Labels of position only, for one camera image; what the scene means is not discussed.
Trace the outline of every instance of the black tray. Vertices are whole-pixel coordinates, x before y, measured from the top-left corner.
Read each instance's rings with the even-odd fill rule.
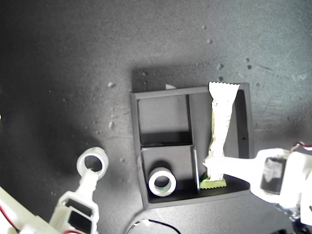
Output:
[[[227,186],[199,189],[206,171],[202,164],[211,139],[211,102],[208,87],[131,94],[132,121],[138,178],[145,209],[183,205],[245,195],[249,184],[225,175]],[[253,124],[249,85],[240,84],[228,136],[226,156],[253,158]],[[156,167],[168,168],[177,180],[176,190],[159,197],[148,188]]]

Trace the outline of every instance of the black table surface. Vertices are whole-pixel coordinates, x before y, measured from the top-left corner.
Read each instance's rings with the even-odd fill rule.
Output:
[[[0,0],[0,26],[0,186],[31,212],[48,221],[100,146],[100,234],[142,218],[183,234],[291,227],[252,194],[141,213],[129,91],[248,82],[256,151],[311,142],[311,0]]]

